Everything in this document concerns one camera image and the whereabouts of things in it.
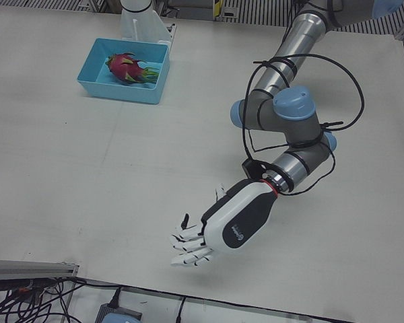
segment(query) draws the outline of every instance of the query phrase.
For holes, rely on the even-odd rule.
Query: black cable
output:
[[[323,55],[318,55],[318,54],[292,54],[292,55],[286,55],[286,56],[282,56],[282,57],[273,57],[271,58],[269,61],[267,61],[268,63],[273,63],[276,61],[281,61],[284,59],[290,59],[293,57],[313,57],[316,59],[322,59],[324,61],[330,62],[331,64],[334,64],[335,66],[337,66],[338,68],[342,69],[349,77],[350,79],[353,81],[353,84],[355,85],[358,93],[359,93],[359,97],[360,97],[360,101],[361,101],[361,106],[359,109],[358,114],[356,115],[356,117],[347,125],[342,126],[342,127],[337,127],[337,128],[329,128],[326,127],[325,130],[327,131],[342,131],[345,129],[348,129],[349,127],[353,126],[361,117],[361,115],[364,113],[364,109],[365,109],[365,99],[364,99],[364,93],[362,92],[362,88],[359,84],[359,82],[357,81],[357,79],[354,77],[354,75],[349,71],[349,69],[347,69],[345,66],[343,66],[342,64],[338,63],[337,61],[330,59],[329,57],[323,56]],[[260,64],[265,64],[266,62],[254,62],[254,63],[260,63]]]
[[[182,307],[184,306],[184,302],[186,301],[186,298],[187,298],[186,296],[184,296],[182,298],[180,310],[178,311],[178,315],[176,316],[175,323],[181,323],[181,312],[182,312]]]
[[[114,296],[112,296],[112,299],[110,300],[110,302],[108,304],[109,308],[118,308],[119,307],[120,292],[121,292],[121,286],[116,289]]]
[[[64,314],[64,313],[58,313],[58,312],[49,312],[49,313],[45,313],[45,314],[41,314],[41,315],[39,315],[38,316],[38,318],[41,318],[41,317],[44,317],[44,316],[46,316],[47,318],[49,317],[49,316],[64,316],[64,317],[69,317],[69,318],[71,318],[72,320],[74,320],[74,321],[76,321],[77,323],[82,323],[80,320],[78,320],[75,316],[72,316],[72,315],[70,315],[70,314]]]
[[[275,149],[275,148],[280,148],[280,147],[288,147],[288,146],[289,146],[288,143],[284,143],[284,144],[282,144],[282,145],[269,146],[269,147],[264,147],[264,148],[256,149],[255,146],[254,146],[254,144],[253,144],[253,137],[251,137],[250,130],[248,130],[248,137],[250,138],[251,149],[252,149],[255,153],[258,153],[258,152],[264,151],[264,150],[270,150],[270,149]]]
[[[316,182],[311,184],[305,190],[301,190],[300,192],[295,192],[295,193],[282,193],[282,192],[279,192],[278,194],[284,195],[284,196],[296,196],[296,195],[299,195],[299,194],[304,194],[304,193],[308,192],[310,189],[312,189],[313,187],[315,187],[317,185],[317,183],[319,183],[323,178],[325,178],[325,177],[327,177],[327,176],[329,176],[329,175],[331,175],[333,173],[333,171],[335,170],[335,166],[337,165],[337,161],[335,160],[335,155],[334,155],[332,149],[326,143],[323,143],[321,141],[320,144],[324,145],[329,150],[329,155],[331,155],[331,157],[332,157],[332,167],[331,167],[331,169],[325,175],[322,175],[321,177],[319,177],[316,180]]]
[[[330,132],[332,132],[332,131],[342,131],[342,130],[348,129],[351,126],[353,126],[360,119],[362,114],[364,113],[365,99],[364,99],[364,94],[362,92],[362,89],[361,89],[361,86],[360,86],[359,82],[357,81],[357,79],[354,77],[354,75],[346,67],[344,67],[342,64],[338,63],[337,61],[335,61],[333,59],[330,59],[329,57],[325,57],[323,55],[318,55],[318,54],[294,54],[294,55],[286,55],[286,56],[283,56],[283,57],[273,57],[273,58],[269,59],[268,61],[261,61],[261,62],[256,61],[254,63],[258,63],[260,65],[253,71],[253,73],[252,73],[252,75],[251,75],[251,77],[250,77],[250,79],[248,81],[247,89],[246,89],[246,95],[245,95],[245,99],[244,99],[244,107],[243,107],[243,111],[242,111],[242,143],[244,145],[244,150],[246,152],[247,158],[249,158],[250,160],[254,160],[254,158],[252,157],[252,155],[250,153],[250,150],[248,149],[248,146],[247,146],[247,143],[246,143],[246,134],[245,134],[246,127],[245,127],[245,124],[246,124],[246,111],[247,111],[247,106],[248,106],[248,96],[250,95],[250,88],[251,88],[251,84],[253,82],[253,79],[255,78],[255,75],[257,74],[257,72],[260,70],[261,67],[268,67],[268,66],[272,67],[272,63],[274,63],[274,62],[284,62],[284,60],[289,60],[290,58],[293,58],[293,57],[314,57],[314,58],[322,59],[324,61],[328,61],[328,62],[334,64],[335,66],[337,66],[338,68],[343,70],[350,77],[350,79],[353,81],[353,84],[355,85],[355,87],[356,87],[356,89],[357,89],[357,91],[359,93],[361,106],[360,106],[359,112],[356,115],[356,117],[351,122],[349,122],[348,124],[346,124],[345,126],[342,126],[342,127],[337,127],[337,128],[332,128],[331,127],[333,125],[343,124],[342,121],[341,122],[326,122],[324,124],[321,124],[322,131],[330,131]],[[281,73],[280,71],[277,71],[277,72],[284,78],[283,73]],[[264,151],[264,150],[268,150],[268,149],[275,149],[275,148],[279,148],[279,147],[287,147],[287,146],[293,146],[293,145],[302,144],[302,143],[286,143],[286,144],[283,144],[283,145],[275,145],[275,146],[270,146],[270,147],[264,147],[264,148],[261,148],[261,149],[255,149],[255,146],[253,144],[253,138],[251,137],[250,129],[247,129],[247,130],[248,130],[248,136],[250,137],[251,147],[252,147],[252,149],[253,149],[253,151],[255,153],[260,152],[260,151]],[[317,144],[317,143],[320,143],[320,144],[324,145],[329,150],[329,155],[333,158],[332,168],[325,175],[322,175],[320,178],[318,178],[313,184],[311,184],[305,190],[300,191],[300,192],[295,192],[295,193],[289,193],[289,194],[281,192],[280,194],[285,195],[285,196],[295,196],[295,195],[303,194],[305,192],[308,192],[314,186],[316,186],[316,184],[319,183],[323,178],[326,178],[328,175],[332,174],[332,172],[334,171],[335,166],[336,166],[335,155],[334,155],[332,149],[328,145],[321,142],[320,140],[318,140],[317,142],[314,142],[313,144]]]
[[[55,291],[59,294],[60,296],[60,305],[61,305],[61,309],[63,310],[64,314],[67,314],[66,319],[68,323],[71,323],[70,321],[70,317],[68,316],[69,314],[69,310],[67,309],[67,305],[66,302],[63,298],[63,292],[64,292],[64,283],[59,283],[56,287],[55,287]]]
[[[287,22],[287,26],[286,26],[286,29],[285,29],[285,32],[283,35],[283,39],[281,40],[282,44],[285,42],[286,38],[289,36],[290,30],[292,30],[292,26],[295,22],[296,17],[298,17],[298,14],[300,13],[300,11],[302,10],[302,8],[305,6],[306,3],[307,3],[307,1],[303,1],[303,3],[301,3],[298,6],[298,9],[296,9],[296,5],[298,4],[297,0],[292,0],[292,2],[290,3],[290,9],[289,9],[288,16],[287,16],[288,22]],[[295,16],[291,20],[293,9],[295,9]]]

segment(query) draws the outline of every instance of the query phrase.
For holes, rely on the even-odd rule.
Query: white tabletop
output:
[[[392,36],[328,34],[313,52],[362,84],[366,111],[337,134],[337,169],[279,199],[241,254],[172,268],[168,235],[214,188],[244,178],[229,120],[282,28],[181,21],[158,105],[91,98],[76,82],[119,15],[0,6],[0,259],[76,262],[79,275],[354,322],[404,322],[404,52]],[[351,120],[345,74],[310,59],[321,121]],[[283,136],[257,133],[257,145]],[[264,153],[273,160],[281,151]],[[317,174],[330,168],[327,161]],[[303,183],[310,184],[316,176]]]

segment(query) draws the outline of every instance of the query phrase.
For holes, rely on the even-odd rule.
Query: blue plastic bin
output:
[[[157,83],[128,84],[117,79],[105,65],[113,54],[131,52],[139,66],[155,67],[159,71]],[[125,101],[157,104],[162,97],[169,72],[168,46],[148,42],[97,38],[78,75],[78,82],[92,96]]]

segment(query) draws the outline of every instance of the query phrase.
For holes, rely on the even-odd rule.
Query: robotic hand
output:
[[[266,180],[241,180],[227,192],[217,190],[217,202],[205,212],[201,223],[187,227],[186,214],[177,234],[175,249],[186,252],[172,259],[172,266],[198,266],[218,252],[233,252],[247,243],[264,224],[277,199],[277,191]]]
[[[222,191],[222,197],[203,214],[200,224],[188,227],[186,215],[176,229],[177,234],[170,237],[173,247],[184,252],[172,259],[172,265],[198,266],[217,253],[241,249],[266,224],[277,195],[293,191],[333,154],[336,139],[319,123],[310,92],[302,86],[289,87],[289,83],[305,55],[326,32],[382,17],[394,12],[402,2],[301,1],[299,14],[286,32],[275,59],[264,62],[266,70],[253,91],[230,111],[232,122],[243,130],[283,133],[289,149],[272,164],[248,158],[242,164],[248,179],[226,193]]]

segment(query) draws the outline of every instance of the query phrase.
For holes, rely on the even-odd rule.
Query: pink dragon fruit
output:
[[[142,69],[139,67],[138,62],[140,60],[130,57],[134,55],[131,52],[125,52],[124,54],[113,54],[108,57],[108,61],[105,63],[109,71],[115,75],[121,81],[127,83],[155,83],[159,73],[154,71],[151,67]]]

